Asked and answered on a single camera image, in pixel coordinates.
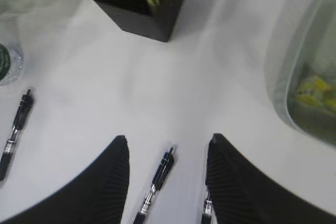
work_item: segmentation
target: black pen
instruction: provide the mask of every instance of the black pen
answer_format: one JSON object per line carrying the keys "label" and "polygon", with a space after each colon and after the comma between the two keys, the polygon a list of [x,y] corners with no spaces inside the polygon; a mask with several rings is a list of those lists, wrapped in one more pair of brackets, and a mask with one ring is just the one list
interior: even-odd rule
{"label": "black pen", "polygon": [[26,94],[22,96],[19,108],[16,112],[16,116],[13,122],[13,129],[10,138],[6,142],[6,146],[0,161],[0,182],[2,182],[8,172],[11,159],[13,157],[16,144],[20,135],[20,132],[25,126],[28,114],[33,107],[34,99],[29,89]]}
{"label": "black pen", "polygon": [[207,196],[204,200],[202,222],[201,224],[211,224],[212,218],[212,201],[210,199],[210,193],[207,191]]}
{"label": "black pen", "polygon": [[171,147],[167,152],[164,153],[160,165],[152,180],[151,189],[147,193],[142,207],[137,213],[133,224],[143,224],[145,222],[146,216],[149,213],[156,192],[161,190],[165,180],[167,179],[168,173],[171,171],[174,165],[174,152],[175,147]]}

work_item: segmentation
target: black plastic object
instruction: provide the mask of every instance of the black plastic object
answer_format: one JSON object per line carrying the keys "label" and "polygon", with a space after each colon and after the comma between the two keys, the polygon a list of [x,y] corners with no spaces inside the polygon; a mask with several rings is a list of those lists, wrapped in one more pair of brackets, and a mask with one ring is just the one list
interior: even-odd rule
{"label": "black plastic object", "polygon": [[11,163],[13,154],[3,153],[0,160],[0,182],[3,181],[7,175],[9,164]]}
{"label": "black plastic object", "polygon": [[27,93],[22,96],[19,108],[14,118],[13,126],[15,126],[19,131],[23,129],[29,112],[31,111],[34,104],[34,98],[32,97],[31,92],[32,91],[29,89]]}
{"label": "black plastic object", "polygon": [[168,152],[165,152],[163,158],[160,162],[159,167],[156,170],[154,178],[152,180],[152,184],[155,186],[157,191],[160,191],[164,182],[167,179],[169,172],[171,171],[174,165],[174,156],[173,156],[174,148],[170,148]]}
{"label": "black plastic object", "polygon": [[211,224],[211,217],[202,215],[202,222],[201,224]]}
{"label": "black plastic object", "polygon": [[145,223],[145,219],[146,219],[146,215],[142,215],[141,213],[138,212],[136,214],[133,224],[143,224]]}
{"label": "black plastic object", "polygon": [[155,14],[145,0],[94,0],[124,31],[167,42],[184,0],[160,0]]}
{"label": "black plastic object", "polygon": [[336,223],[263,174],[220,134],[209,143],[206,184],[218,224]]}
{"label": "black plastic object", "polygon": [[2,224],[119,224],[129,176],[127,141],[118,136],[67,186]]}

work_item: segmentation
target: black ribbed object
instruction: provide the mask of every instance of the black ribbed object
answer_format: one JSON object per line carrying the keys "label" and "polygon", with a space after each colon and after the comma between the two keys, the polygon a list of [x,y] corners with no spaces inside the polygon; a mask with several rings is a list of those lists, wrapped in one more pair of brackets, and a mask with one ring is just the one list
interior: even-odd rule
{"label": "black ribbed object", "polygon": [[211,218],[209,216],[202,215],[201,224],[211,224]]}
{"label": "black ribbed object", "polygon": [[129,176],[127,141],[118,136],[67,186],[2,224],[119,224]]}
{"label": "black ribbed object", "polygon": [[209,143],[206,185],[218,224],[336,223],[268,178],[221,134]]}

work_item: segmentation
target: black pen holder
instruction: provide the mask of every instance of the black pen holder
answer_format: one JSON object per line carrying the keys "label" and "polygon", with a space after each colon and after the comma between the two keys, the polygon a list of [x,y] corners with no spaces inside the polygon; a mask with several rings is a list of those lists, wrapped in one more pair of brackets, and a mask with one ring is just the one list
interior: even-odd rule
{"label": "black pen holder", "polygon": [[184,0],[160,0],[152,12],[146,0],[94,0],[124,31],[167,42]]}

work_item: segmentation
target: white surface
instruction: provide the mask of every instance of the white surface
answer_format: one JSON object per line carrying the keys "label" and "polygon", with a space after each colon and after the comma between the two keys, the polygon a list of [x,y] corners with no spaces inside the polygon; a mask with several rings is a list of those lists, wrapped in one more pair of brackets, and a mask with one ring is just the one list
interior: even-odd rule
{"label": "white surface", "polygon": [[[286,126],[266,95],[266,51],[284,1],[186,0],[168,44],[122,32],[90,0],[58,33],[23,28],[30,56],[56,60],[23,82],[35,87],[36,106],[0,190],[0,221],[75,178],[119,134],[131,165],[122,223],[167,141],[179,145],[178,161],[148,223],[197,223],[205,148],[215,132],[271,178],[336,214],[335,149]],[[20,95],[0,96],[3,144]]]}

